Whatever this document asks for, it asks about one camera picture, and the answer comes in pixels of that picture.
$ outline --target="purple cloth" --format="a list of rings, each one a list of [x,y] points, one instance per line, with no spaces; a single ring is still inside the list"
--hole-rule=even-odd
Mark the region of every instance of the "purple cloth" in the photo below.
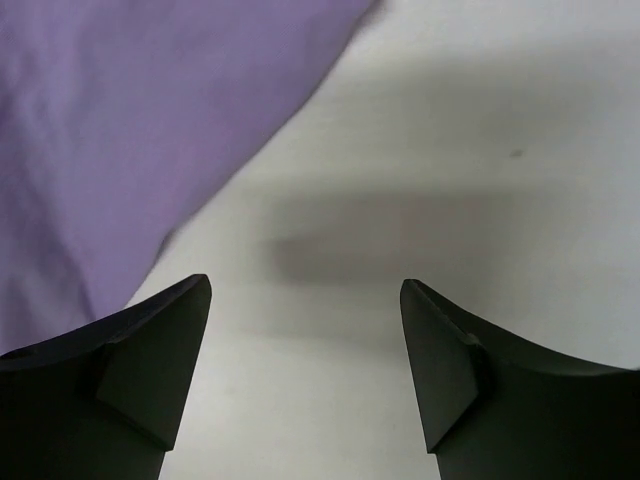
[[[0,354],[121,309],[372,0],[0,0]]]

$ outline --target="wrinkle in cloth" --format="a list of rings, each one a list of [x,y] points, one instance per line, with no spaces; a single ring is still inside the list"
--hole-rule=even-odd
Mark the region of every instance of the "wrinkle in cloth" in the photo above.
[[[0,0],[0,354],[126,304],[372,0]]]

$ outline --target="white table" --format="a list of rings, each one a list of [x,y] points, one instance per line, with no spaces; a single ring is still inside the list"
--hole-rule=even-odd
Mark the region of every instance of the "white table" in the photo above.
[[[633,2],[389,0],[136,296],[214,290],[162,479],[438,478],[405,277],[640,365],[639,27]]]

